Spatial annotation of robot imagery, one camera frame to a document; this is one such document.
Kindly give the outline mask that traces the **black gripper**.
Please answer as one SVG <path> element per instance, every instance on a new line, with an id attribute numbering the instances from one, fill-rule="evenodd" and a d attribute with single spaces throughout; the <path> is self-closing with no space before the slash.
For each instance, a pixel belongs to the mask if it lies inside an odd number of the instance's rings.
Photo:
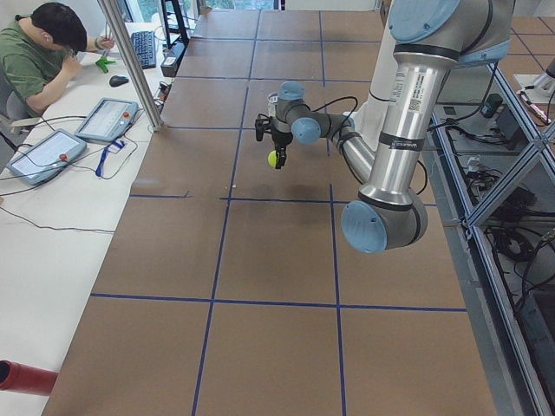
<path id="1" fill-rule="evenodd" d="M 286 147 L 293 141 L 291 132 L 283 132 L 274 127 L 271 128 L 271 138 L 276 148 L 276 169 L 284 167 L 287 159 Z"/>

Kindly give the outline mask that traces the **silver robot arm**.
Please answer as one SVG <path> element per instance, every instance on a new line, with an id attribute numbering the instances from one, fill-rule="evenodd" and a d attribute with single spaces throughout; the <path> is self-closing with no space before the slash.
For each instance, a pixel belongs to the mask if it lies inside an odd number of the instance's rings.
<path id="1" fill-rule="evenodd" d="M 501 60 L 510 44 L 511 1 L 394 1 L 369 97 L 346 114 L 325 114 L 287 81 L 268 98 L 256 135 L 269 133 L 281 168 L 297 141 L 332 143 L 359 181 L 341 216 L 343 235 L 362 253 L 404 247 L 425 233 L 428 215 L 411 181 L 447 73 Z"/>

